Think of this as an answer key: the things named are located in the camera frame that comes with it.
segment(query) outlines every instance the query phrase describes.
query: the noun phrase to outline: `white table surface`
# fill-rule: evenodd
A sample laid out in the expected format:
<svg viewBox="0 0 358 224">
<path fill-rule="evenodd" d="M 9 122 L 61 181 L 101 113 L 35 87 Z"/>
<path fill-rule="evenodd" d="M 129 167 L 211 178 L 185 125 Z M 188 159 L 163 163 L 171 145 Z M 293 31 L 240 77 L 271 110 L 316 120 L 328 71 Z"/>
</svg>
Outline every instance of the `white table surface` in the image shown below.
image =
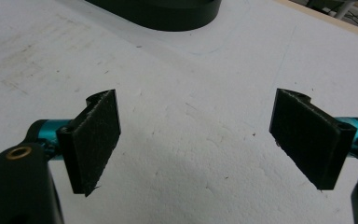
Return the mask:
<svg viewBox="0 0 358 224">
<path fill-rule="evenodd" d="M 211 24 L 166 33 L 80 0 L 1 0 L 0 152 L 116 89 L 101 187 L 74 195 L 49 163 L 66 223 L 352 223 L 358 161 L 320 192 L 269 133 L 277 88 L 358 116 L 358 34 L 310 14 L 223 0 Z"/>
</svg>

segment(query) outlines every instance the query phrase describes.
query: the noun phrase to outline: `textured rubber pad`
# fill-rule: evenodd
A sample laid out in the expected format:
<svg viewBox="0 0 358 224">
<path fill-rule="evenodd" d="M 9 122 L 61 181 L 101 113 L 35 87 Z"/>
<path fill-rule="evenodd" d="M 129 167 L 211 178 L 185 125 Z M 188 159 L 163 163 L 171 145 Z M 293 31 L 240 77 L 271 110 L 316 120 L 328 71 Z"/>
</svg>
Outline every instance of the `textured rubber pad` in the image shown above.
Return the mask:
<svg viewBox="0 0 358 224">
<path fill-rule="evenodd" d="M 309 96 L 278 89 L 269 131 L 317 189 L 333 189 L 356 128 L 312 105 Z"/>
<path fill-rule="evenodd" d="M 87 104 L 57 131 L 72 189 L 86 197 L 96 188 L 121 132 L 114 90 L 92 95 Z"/>
</svg>

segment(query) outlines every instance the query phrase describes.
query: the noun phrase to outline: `brass insert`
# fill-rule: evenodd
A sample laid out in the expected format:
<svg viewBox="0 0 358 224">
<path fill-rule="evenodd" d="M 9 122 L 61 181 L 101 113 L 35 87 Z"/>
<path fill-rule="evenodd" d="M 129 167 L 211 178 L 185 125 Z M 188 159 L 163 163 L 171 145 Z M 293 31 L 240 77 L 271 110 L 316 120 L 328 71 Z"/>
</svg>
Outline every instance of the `brass insert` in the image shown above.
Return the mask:
<svg viewBox="0 0 358 224">
<path fill-rule="evenodd" d="M 14 161 L 28 156 L 32 149 L 30 147 L 16 147 L 7 153 L 7 159 Z"/>
</svg>

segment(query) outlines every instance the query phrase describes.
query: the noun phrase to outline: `screw hole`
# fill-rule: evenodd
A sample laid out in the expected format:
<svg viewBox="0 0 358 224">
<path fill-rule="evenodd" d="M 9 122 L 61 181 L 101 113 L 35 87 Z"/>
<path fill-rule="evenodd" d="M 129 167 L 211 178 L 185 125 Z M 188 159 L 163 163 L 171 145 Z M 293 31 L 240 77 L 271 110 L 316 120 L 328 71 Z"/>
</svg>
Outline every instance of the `screw hole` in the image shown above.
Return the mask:
<svg viewBox="0 0 358 224">
<path fill-rule="evenodd" d="M 7 159 L 14 161 L 28 156 L 32 149 L 30 147 L 17 147 L 7 153 Z"/>
</svg>

